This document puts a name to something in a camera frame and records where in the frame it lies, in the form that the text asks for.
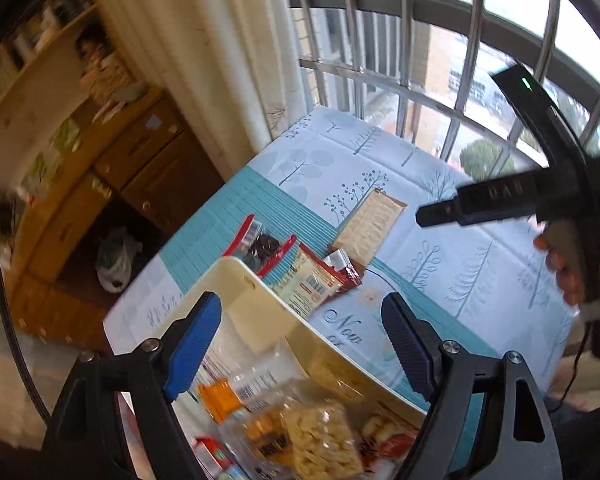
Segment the person's right hand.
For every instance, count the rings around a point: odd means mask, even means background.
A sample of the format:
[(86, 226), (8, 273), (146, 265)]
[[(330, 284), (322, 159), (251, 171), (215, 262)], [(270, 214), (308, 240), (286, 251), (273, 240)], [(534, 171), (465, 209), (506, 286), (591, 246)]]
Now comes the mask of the person's right hand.
[(580, 306), (585, 302), (585, 290), (582, 278), (567, 266), (565, 258), (550, 247), (544, 235), (535, 237), (534, 247), (546, 253), (545, 263), (548, 270), (556, 274), (556, 283), (562, 291), (562, 298), (568, 306)]

